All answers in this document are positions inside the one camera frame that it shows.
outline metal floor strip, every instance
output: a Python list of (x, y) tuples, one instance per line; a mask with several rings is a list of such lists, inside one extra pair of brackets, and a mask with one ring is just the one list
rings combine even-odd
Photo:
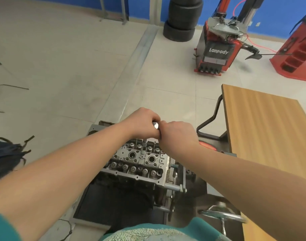
[(112, 123), (118, 123), (121, 120), (158, 29), (159, 27), (155, 25), (147, 26), (139, 44), (135, 48), (104, 107), (96, 118), (96, 124), (101, 120)]

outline forearm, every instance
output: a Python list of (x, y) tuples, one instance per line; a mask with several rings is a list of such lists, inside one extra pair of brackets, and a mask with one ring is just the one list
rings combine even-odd
[(10, 173), (0, 180), (0, 213), (23, 240), (38, 239), (130, 138), (115, 124)]
[(181, 161), (275, 239), (306, 240), (306, 179), (200, 145)]

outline sleeve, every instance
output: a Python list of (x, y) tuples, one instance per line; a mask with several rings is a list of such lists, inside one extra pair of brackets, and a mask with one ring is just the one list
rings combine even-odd
[(0, 215), (0, 240), (21, 241), (15, 228)]

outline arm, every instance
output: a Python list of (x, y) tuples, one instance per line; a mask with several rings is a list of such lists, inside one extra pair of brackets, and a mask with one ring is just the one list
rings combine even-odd
[(23, 240), (38, 240), (131, 138), (159, 138), (157, 114), (140, 108), (124, 121), (75, 141), (0, 180), (0, 214)]
[(159, 123), (161, 148), (276, 240), (306, 240), (306, 179), (199, 145), (184, 122)]

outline tire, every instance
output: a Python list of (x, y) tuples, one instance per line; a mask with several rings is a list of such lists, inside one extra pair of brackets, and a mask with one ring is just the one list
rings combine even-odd
[(191, 7), (197, 5), (202, 0), (171, 0), (171, 1), (180, 6)]
[(185, 42), (192, 39), (195, 28), (189, 30), (175, 29), (166, 21), (163, 28), (163, 35), (169, 40)]
[(170, 2), (168, 22), (177, 29), (193, 29), (198, 24), (202, 8), (203, 2), (192, 7), (184, 7)]

